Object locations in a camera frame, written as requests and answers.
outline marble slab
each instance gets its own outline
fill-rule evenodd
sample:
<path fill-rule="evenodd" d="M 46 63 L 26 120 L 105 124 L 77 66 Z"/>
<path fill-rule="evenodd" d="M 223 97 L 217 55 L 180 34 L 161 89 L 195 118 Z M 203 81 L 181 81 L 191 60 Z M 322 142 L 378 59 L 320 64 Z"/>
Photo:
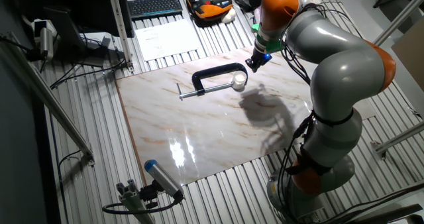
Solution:
<path fill-rule="evenodd" d="M 280 54 L 255 74 L 241 93 L 232 88 L 190 97 L 191 75 L 244 61 L 253 47 L 117 80 L 140 165 L 156 159 L 180 184 L 188 184 L 289 145 L 311 109 L 309 86 Z M 316 64 L 302 62 L 311 76 Z M 203 87 L 229 83 L 231 74 L 202 80 Z M 360 113 L 373 115 L 369 103 Z M 145 175 L 151 183 L 150 175 Z"/>

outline keyboard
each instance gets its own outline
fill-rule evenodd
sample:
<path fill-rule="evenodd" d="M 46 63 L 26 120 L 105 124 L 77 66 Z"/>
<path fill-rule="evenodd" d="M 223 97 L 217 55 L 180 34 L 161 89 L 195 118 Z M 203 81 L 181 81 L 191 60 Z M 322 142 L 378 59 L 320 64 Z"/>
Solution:
<path fill-rule="evenodd" d="M 132 19 L 159 17 L 181 13 L 180 0 L 136 0 L 128 1 Z"/>

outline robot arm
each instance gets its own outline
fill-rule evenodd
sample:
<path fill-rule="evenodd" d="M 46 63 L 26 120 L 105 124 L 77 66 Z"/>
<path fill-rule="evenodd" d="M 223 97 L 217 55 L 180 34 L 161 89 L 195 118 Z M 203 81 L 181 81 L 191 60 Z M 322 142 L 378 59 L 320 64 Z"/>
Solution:
<path fill-rule="evenodd" d="M 284 190 L 296 218 L 314 211 L 316 205 L 312 203 L 319 194 L 340 187 L 353 176 L 354 166 L 347 154 L 359 141 L 362 119 L 352 106 L 386 89 L 396 70 L 387 52 L 336 27 L 320 13 L 302 10 L 296 15 L 302 3 L 262 0 L 254 52 L 246 61 L 253 72 L 267 63 L 271 59 L 267 53 L 276 51 L 270 44 L 279 41 L 292 20 L 287 28 L 287 46 L 298 57 L 318 64 L 310 83 L 315 119 L 293 164 L 296 169 L 292 168 L 283 182 L 271 177 L 268 183 L 278 186 L 268 188 L 274 206 L 282 208 L 278 205 L 282 201 L 275 199 Z"/>
<path fill-rule="evenodd" d="M 280 50 L 280 35 L 308 0 L 262 0 L 258 36 L 254 42 L 253 56 L 246 63 L 256 72 L 272 57 L 270 53 Z"/>

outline white cylinder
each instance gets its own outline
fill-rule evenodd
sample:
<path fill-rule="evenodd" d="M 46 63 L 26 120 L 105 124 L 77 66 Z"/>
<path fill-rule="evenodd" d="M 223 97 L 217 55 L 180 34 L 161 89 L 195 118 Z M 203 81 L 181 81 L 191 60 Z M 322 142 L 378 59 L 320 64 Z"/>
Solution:
<path fill-rule="evenodd" d="M 247 74 L 242 71 L 237 71 L 233 76 L 233 89 L 240 91 L 244 89 L 244 85 L 247 80 Z"/>

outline document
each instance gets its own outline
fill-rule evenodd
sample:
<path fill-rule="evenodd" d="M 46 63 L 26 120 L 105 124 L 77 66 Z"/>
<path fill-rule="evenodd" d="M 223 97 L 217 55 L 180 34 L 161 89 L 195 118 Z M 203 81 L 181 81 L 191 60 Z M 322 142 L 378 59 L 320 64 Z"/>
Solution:
<path fill-rule="evenodd" d="M 197 33 L 185 20 L 135 31 L 144 61 L 201 48 Z"/>

